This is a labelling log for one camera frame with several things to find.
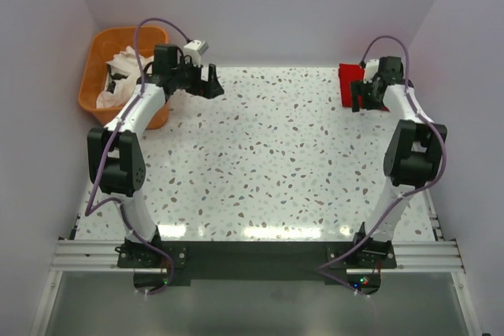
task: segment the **white cloth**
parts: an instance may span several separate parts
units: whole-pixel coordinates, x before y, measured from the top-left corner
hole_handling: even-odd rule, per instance
[[[140,56],[142,66],[145,67],[151,62],[154,57],[144,58]],[[128,46],[126,50],[113,56],[111,61],[106,62],[110,65],[112,74],[121,74],[128,78],[114,80],[116,86],[113,93],[108,92],[107,84],[110,81],[110,76],[107,74],[103,91],[96,98],[96,108],[111,108],[120,106],[126,103],[133,95],[137,79],[140,77],[139,66],[136,63],[135,50]]]

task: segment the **terrazzo surface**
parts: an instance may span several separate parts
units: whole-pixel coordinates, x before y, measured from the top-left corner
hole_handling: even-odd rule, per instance
[[[224,96],[177,92],[169,122],[141,140],[144,197],[161,237],[351,240],[380,196],[397,120],[344,109],[334,68],[217,72]],[[114,205],[78,220],[76,239],[123,237]],[[411,200],[395,240],[434,240],[423,194]]]

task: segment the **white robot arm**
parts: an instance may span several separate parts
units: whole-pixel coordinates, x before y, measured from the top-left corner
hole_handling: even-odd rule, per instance
[[[424,120],[432,123],[418,103],[412,83],[404,83],[402,63],[398,57],[382,57],[365,64],[364,79],[353,82],[352,108],[382,109],[386,107],[396,118],[398,126],[384,157],[384,189],[372,215],[365,221],[361,231],[369,232],[379,223],[384,211],[394,200],[420,188],[437,175],[442,158],[439,141]],[[446,139],[444,125],[434,124]],[[371,237],[374,242],[390,242],[411,197],[404,197],[380,223]]]
[[[209,65],[208,80],[201,79],[201,55],[207,48],[206,42],[191,41],[182,49],[183,54],[179,57],[179,47],[156,45],[152,75],[147,76],[144,89],[137,85],[129,102],[112,121],[88,133],[89,171],[94,182],[106,141],[118,128],[112,150],[118,150],[119,157],[107,158],[99,183],[103,193],[113,194],[114,198],[121,201],[128,220],[128,225],[124,225],[126,239],[130,242],[141,242],[132,230],[147,242],[158,237],[158,229],[150,218],[142,192],[146,166],[139,140],[150,119],[176,90],[184,89],[204,98],[215,98],[224,93],[217,79],[215,65]]]

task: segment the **black bracket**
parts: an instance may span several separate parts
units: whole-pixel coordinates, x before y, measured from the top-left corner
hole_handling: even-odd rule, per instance
[[[360,110],[359,98],[363,109],[382,109],[385,90],[392,84],[404,85],[404,68],[400,57],[381,57],[378,71],[370,81],[355,81],[350,84],[352,112]]]
[[[365,225],[362,223],[361,228],[355,234],[352,242],[338,243],[337,245],[331,244],[328,246],[328,260],[334,260],[342,256],[344,253],[354,248],[364,237]],[[340,278],[342,278],[342,272],[344,272],[344,281],[365,294],[374,294],[378,291],[381,285],[380,270],[383,268],[397,268],[394,247],[390,241],[377,242],[372,238],[369,238],[355,253],[352,253],[346,259],[330,267],[332,274],[333,271],[340,272]],[[369,269],[371,273],[366,275],[346,274],[347,269]]]
[[[202,66],[187,62],[186,57],[179,57],[179,52],[181,49],[177,45],[156,45],[152,75],[146,78],[147,82],[156,83],[163,88],[167,101],[176,90],[185,90],[189,94],[204,98],[216,98],[224,94],[215,65],[209,65],[208,80],[203,80]]]
[[[111,131],[103,127],[94,127],[87,133],[87,162],[93,183],[111,134]],[[107,157],[100,189],[103,193],[120,193],[132,197],[133,193],[142,187],[146,171],[138,137],[130,131],[118,133],[110,151],[115,149],[119,150],[119,157]]]
[[[447,127],[433,124],[447,139]],[[413,151],[413,144],[419,142],[422,151]],[[384,174],[391,178],[392,184],[422,187],[432,181],[438,173],[442,150],[438,139],[426,124],[412,120],[400,120],[384,158]]]

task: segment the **orange basket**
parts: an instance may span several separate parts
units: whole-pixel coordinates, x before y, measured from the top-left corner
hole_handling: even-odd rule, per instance
[[[106,62],[113,59],[114,54],[133,46],[133,35],[136,27],[110,28],[98,33],[91,44],[87,55],[86,68],[80,84],[79,104],[85,111],[96,117],[102,125],[109,123],[122,106],[111,108],[96,108],[96,99],[105,87],[107,77]],[[139,51],[144,57],[154,54],[154,47],[158,43],[167,43],[168,34],[165,29],[153,25],[140,28]],[[148,129],[158,129],[168,121],[169,105],[166,103],[152,117]]]

